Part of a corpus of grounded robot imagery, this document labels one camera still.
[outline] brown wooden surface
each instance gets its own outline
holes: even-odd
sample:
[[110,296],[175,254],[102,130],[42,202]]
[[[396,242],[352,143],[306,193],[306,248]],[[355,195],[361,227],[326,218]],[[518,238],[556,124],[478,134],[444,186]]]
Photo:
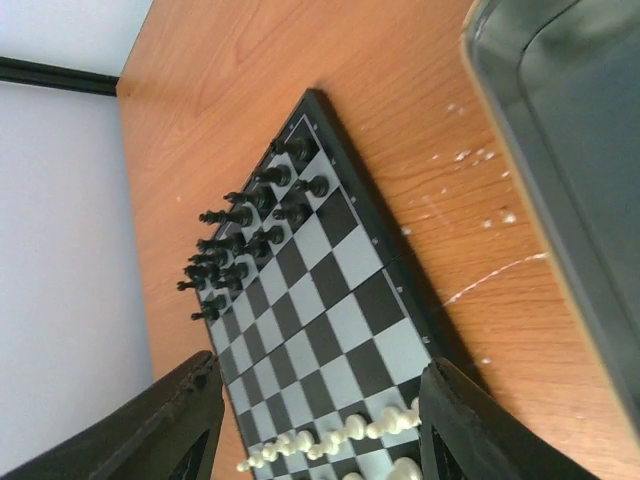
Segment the brown wooden surface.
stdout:
[[[411,230],[443,302],[464,291],[448,308],[501,404],[595,474],[640,478],[549,262],[525,261],[543,249],[462,67],[469,6],[156,0],[118,85],[155,375],[209,348],[204,325],[188,320],[195,297],[174,288],[210,231],[197,214],[224,205],[316,86]],[[509,213],[514,223],[503,222]],[[242,456],[227,415],[213,477],[248,478],[234,471]]]

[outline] chess set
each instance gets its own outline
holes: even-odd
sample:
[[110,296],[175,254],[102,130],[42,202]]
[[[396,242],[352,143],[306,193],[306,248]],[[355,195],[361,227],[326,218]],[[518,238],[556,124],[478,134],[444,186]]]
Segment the chess set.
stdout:
[[219,226],[178,289],[198,295],[192,319],[207,322],[247,450],[238,469],[418,478],[420,375],[468,357],[323,92],[305,92],[225,199],[200,215]]

